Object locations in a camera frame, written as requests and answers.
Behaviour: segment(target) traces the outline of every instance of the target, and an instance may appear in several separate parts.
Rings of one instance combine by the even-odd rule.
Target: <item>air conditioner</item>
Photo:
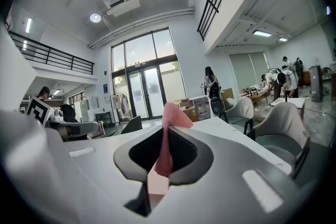
[[[139,8],[140,0],[104,0],[106,7],[109,9],[106,14],[118,17],[126,12]]]

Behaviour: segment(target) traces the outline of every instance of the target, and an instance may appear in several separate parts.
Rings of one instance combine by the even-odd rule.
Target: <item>gray floor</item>
[[[113,127],[105,127],[105,133],[106,135],[111,134],[113,131],[115,131],[114,135],[119,135],[121,133],[121,131],[126,127],[127,123],[120,123],[117,126],[113,126]],[[142,128],[150,128],[150,127],[154,127],[154,126],[160,126],[162,125],[162,120],[153,120],[153,121],[143,121],[142,122]]]
[[[336,120],[328,114],[318,112],[328,112],[336,117],[336,101],[331,101],[330,81],[325,81],[323,86],[329,93],[324,95],[321,102],[311,101],[310,86],[299,89],[299,97],[307,98],[303,122],[311,137],[311,141],[323,146],[329,146],[336,126]],[[270,96],[267,99],[268,104],[266,103],[266,99],[263,99],[259,108],[255,108],[256,115],[266,117],[271,111],[272,107],[269,104],[270,101],[273,101],[273,97]]]

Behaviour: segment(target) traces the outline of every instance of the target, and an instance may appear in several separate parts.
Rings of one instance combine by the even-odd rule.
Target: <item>door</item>
[[[128,74],[131,106],[142,120],[161,119],[166,103],[161,74],[151,67]]]

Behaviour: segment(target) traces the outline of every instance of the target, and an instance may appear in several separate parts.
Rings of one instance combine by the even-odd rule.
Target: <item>beige chair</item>
[[[290,164],[291,176],[297,176],[307,157],[310,138],[294,104],[276,105],[247,136]]]
[[[219,117],[246,134],[248,125],[250,130],[253,128],[254,106],[252,100],[248,97],[240,98],[233,108],[222,112]]]

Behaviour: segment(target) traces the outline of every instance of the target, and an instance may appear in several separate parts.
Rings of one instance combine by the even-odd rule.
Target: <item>black pants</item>
[[[286,95],[287,95],[288,97],[289,97],[290,92],[291,92],[291,91],[286,91]],[[299,87],[297,87],[297,88],[295,89],[295,92],[294,92],[294,94],[293,94],[292,97],[293,97],[293,98],[299,98]]]
[[[280,98],[280,94],[281,94],[281,87],[277,81],[274,81],[274,100],[273,101]]]

